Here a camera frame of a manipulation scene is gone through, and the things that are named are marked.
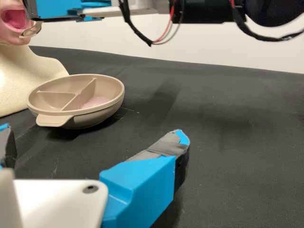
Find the red wire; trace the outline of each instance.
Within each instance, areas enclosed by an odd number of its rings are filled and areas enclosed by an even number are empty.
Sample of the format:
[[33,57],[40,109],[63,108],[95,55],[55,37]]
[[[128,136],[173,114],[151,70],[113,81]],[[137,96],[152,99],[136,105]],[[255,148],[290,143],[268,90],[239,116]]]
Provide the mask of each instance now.
[[156,40],[153,41],[154,43],[160,41],[164,37],[164,35],[166,35],[166,33],[167,33],[167,31],[168,31],[168,29],[170,27],[170,23],[172,21],[172,18],[173,18],[173,14],[174,14],[174,5],[171,7],[170,18],[169,18],[169,21],[168,21],[166,29],[164,30],[164,32],[162,33],[162,35],[158,39],[156,39]]

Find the beige plastic bowl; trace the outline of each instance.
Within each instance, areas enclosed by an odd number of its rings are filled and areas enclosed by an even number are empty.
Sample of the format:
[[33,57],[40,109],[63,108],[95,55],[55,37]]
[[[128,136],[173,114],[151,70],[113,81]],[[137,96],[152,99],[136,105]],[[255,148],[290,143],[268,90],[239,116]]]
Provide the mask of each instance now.
[[29,110],[39,126],[78,129],[94,126],[122,105],[124,85],[105,75],[70,75],[48,81],[30,92]]

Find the black cable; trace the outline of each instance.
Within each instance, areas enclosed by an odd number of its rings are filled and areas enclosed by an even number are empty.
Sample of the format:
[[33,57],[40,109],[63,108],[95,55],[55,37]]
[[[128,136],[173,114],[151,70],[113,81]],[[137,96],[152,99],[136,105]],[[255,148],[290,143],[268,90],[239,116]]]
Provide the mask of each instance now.
[[250,30],[250,28],[245,24],[242,16],[240,15],[239,11],[237,8],[232,8],[232,13],[233,13],[233,17],[234,20],[237,24],[237,26],[247,35],[256,38],[257,40],[261,40],[261,41],[268,41],[268,42],[281,42],[281,41],[288,41],[291,40],[299,35],[301,35],[302,33],[304,33],[304,29],[295,32],[295,33],[291,33],[288,35],[285,35],[283,37],[279,37],[279,38],[275,38],[275,37],[266,37],[266,36],[262,36],[259,35],[255,32],[253,32],[252,30]]
[[131,15],[130,15],[130,8],[129,8],[129,2],[128,0],[119,0],[119,8],[122,11],[124,21],[130,26],[130,28],[133,30],[133,32],[141,39],[143,40],[149,47],[151,47],[153,41],[147,38],[143,33],[141,33],[132,23],[131,21]]

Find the open mouth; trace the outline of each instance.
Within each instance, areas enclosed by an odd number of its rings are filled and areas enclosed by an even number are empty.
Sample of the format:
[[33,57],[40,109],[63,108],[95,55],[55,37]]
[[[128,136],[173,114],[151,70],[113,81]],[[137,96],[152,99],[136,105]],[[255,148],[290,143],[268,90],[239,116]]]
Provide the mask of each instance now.
[[30,25],[24,9],[5,10],[1,13],[1,19],[6,25],[17,31],[26,29]]

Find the table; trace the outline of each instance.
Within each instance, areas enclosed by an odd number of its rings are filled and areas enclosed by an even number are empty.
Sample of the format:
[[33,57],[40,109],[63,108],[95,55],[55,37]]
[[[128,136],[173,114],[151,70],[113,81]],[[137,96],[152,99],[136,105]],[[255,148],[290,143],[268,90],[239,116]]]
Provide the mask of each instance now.
[[98,179],[182,129],[188,176],[153,227],[304,226],[303,75],[31,48],[70,74],[117,77],[126,95],[113,117],[85,130],[39,127],[28,110],[1,118],[15,133],[17,178]]

